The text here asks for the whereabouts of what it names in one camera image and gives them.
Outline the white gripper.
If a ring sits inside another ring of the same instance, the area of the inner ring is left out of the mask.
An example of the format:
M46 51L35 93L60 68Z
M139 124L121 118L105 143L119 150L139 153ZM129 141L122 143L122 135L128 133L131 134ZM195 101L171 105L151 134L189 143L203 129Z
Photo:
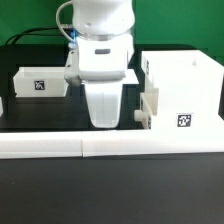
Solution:
M116 128L120 119L123 83L86 81L84 84L91 123L96 128Z

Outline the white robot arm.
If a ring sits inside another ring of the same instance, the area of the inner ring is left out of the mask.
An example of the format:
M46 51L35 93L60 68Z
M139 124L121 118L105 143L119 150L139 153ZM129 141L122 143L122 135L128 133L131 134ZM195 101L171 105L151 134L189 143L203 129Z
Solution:
M120 119L123 81L134 54L132 0L69 0L73 7L64 79L84 86L89 116L97 128Z

